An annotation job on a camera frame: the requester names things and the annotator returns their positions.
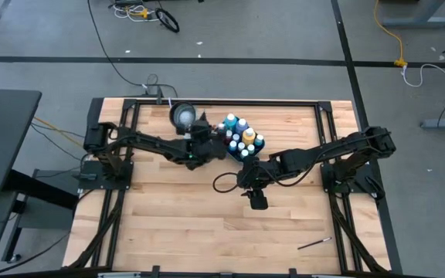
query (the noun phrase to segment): marker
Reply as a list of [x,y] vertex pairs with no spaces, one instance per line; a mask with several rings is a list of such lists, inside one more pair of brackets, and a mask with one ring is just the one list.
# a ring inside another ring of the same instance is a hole
[[255,140],[255,131],[253,131],[253,128],[248,128],[243,132],[242,136],[242,142],[245,143],[246,146],[253,144],[253,141]]
[[233,132],[232,131],[226,131],[226,143],[231,142],[233,139]]
[[231,152],[236,151],[236,146],[237,146],[237,144],[238,144],[238,143],[236,143],[235,141],[231,141],[231,142],[229,143],[229,147],[228,147],[229,151],[231,151]]
[[245,149],[245,143],[239,142],[238,143],[238,151],[243,151]]
[[233,140],[236,142],[239,142],[239,135],[238,134],[233,134]]
[[246,149],[248,150],[248,154],[253,154],[255,152],[255,146],[253,146],[252,144],[249,144],[248,147],[246,147]]
[[226,125],[226,128],[229,129],[230,131],[234,131],[235,130],[235,126],[236,126],[236,117],[233,114],[228,114],[228,116],[226,116],[226,119],[224,119],[224,124]]
[[239,154],[239,156],[241,157],[241,159],[245,159],[248,156],[248,151],[247,150],[241,151],[241,154]]
[[331,239],[332,239],[331,237],[328,237],[326,239],[318,240],[316,242],[309,243],[306,246],[298,247],[298,250],[303,249],[303,248],[307,248],[307,247],[310,247],[310,246],[314,246],[315,244],[323,243],[323,242],[326,242],[326,241],[331,240]]
[[239,119],[235,127],[235,133],[242,134],[248,128],[248,123],[245,119]]
[[255,147],[260,147],[263,144],[263,135],[257,135],[253,144],[255,145]]

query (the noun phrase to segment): wooden tabletop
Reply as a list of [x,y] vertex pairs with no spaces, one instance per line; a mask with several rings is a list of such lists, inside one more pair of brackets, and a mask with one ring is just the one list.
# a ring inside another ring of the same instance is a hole
[[[100,122],[118,124],[122,103],[121,98],[104,99]],[[331,105],[339,137],[358,131],[350,101]],[[211,124],[228,113],[247,119],[266,138],[266,147],[258,155],[262,160],[277,151],[319,145],[311,108],[197,106],[197,110],[205,111]],[[177,138],[168,112],[168,106],[142,105],[138,130]],[[242,168],[232,158],[194,171],[145,151],[134,150],[132,159],[134,174],[124,201],[114,270],[151,271],[159,265],[163,272],[288,273],[296,268],[298,273],[340,273],[331,210],[318,167],[294,187],[267,187],[269,208],[256,211],[247,197],[239,196],[242,189],[228,194],[212,189],[217,175]],[[235,183],[235,177],[229,176],[221,178],[218,186],[230,188]],[[63,265],[72,263],[96,233],[103,198],[104,191],[96,190],[78,205]],[[350,199],[358,237],[379,264],[390,269],[375,202],[366,194],[351,194]],[[333,240],[297,250],[330,236]],[[343,237],[352,270],[350,245]]]

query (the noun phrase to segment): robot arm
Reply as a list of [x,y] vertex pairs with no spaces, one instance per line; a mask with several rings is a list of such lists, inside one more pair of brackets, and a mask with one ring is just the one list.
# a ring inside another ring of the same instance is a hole
[[[113,131],[117,132],[116,140],[108,143],[108,139],[113,139]],[[122,147],[160,154],[173,163],[186,165],[189,170],[209,163],[214,158],[226,157],[224,136],[215,132],[206,120],[196,120],[186,132],[188,138],[168,141],[131,131],[128,127],[102,123],[98,128],[87,131],[83,148],[100,161],[107,175],[113,177],[121,176],[123,160],[114,152]]]
[[[352,154],[349,158],[333,164],[335,179],[345,181],[355,176],[356,170],[373,158],[387,158],[396,147],[389,132],[381,127],[369,127],[363,132],[355,132],[338,141],[323,144],[308,150],[290,149],[270,155],[269,161],[248,157],[243,162],[243,170],[237,174],[237,184],[246,189],[244,195],[250,198],[252,209],[267,209],[267,199],[262,189],[269,184],[293,186],[299,183],[317,163]],[[281,181],[301,178],[291,184]]]

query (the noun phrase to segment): gray floor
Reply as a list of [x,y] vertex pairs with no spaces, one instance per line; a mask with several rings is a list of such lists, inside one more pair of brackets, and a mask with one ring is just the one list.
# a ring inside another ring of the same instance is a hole
[[[111,56],[344,59],[329,1],[163,2],[180,22],[182,31],[177,35],[157,23],[115,18],[107,10],[108,0],[91,2]],[[354,60],[397,59],[396,40],[373,22],[374,1],[340,0],[339,4]],[[401,16],[412,12],[413,6],[388,2],[379,14]],[[445,15],[445,5],[439,13]],[[405,41],[407,60],[436,62],[445,49],[445,29],[395,32]],[[85,0],[12,0],[0,21],[0,56],[103,54]],[[136,82],[156,73],[160,83],[175,86],[182,97],[353,99],[344,67],[121,64],[118,69]],[[443,108],[445,76],[426,70],[425,84],[414,89],[404,84],[399,69],[356,70],[370,124],[389,128],[398,148],[390,159],[381,161],[381,169],[404,272],[445,277],[445,131],[419,128],[422,119],[436,117]],[[409,69],[408,78],[418,82],[418,70]],[[37,116],[78,133],[84,133],[92,97],[143,93],[123,82],[110,65],[100,63],[0,63],[0,88],[42,91]],[[75,155],[83,153],[59,136],[50,136]],[[15,168],[31,174],[34,168],[77,165],[30,131]],[[17,250],[29,257],[65,232],[24,230]],[[62,242],[13,271],[56,269],[65,248]]]

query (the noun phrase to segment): bottle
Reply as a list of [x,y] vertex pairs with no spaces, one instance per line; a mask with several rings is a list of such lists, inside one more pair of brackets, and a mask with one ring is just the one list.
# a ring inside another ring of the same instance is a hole
[[226,126],[224,124],[217,124],[217,134],[224,135],[226,133]]
[[224,119],[224,124],[226,125],[226,128],[230,131],[234,131],[235,130],[235,126],[236,126],[236,117],[233,114],[228,114],[228,116],[226,116],[226,119]]
[[245,119],[239,119],[235,127],[235,133],[241,135],[248,128],[248,123]]
[[242,136],[242,142],[245,143],[246,146],[253,144],[253,141],[255,140],[255,131],[253,131],[253,128],[248,128],[243,132]]
[[253,146],[252,144],[249,144],[246,149],[248,150],[248,155],[252,155],[255,153],[255,146]]
[[226,144],[231,142],[232,139],[233,139],[233,132],[232,131],[226,131]]
[[239,135],[238,134],[233,134],[233,140],[236,141],[236,143],[239,142]]
[[229,143],[228,151],[229,151],[230,153],[234,153],[234,152],[236,152],[236,146],[237,146],[237,144],[238,144],[238,143],[236,143],[235,141],[231,141],[231,142]]
[[247,150],[241,151],[241,154],[239,154],[239,156],[241,157],[241,159],[245,159],[248,156],[248,151]]
[[245,143],[239,142],[238,143],[238,151],[243,151],[245,149]]
[[253,142],[253,144],[255,145],[255,147],[259,148],[262,147],[263,144],[263,135],[257,135],[255,137],[255,141]]

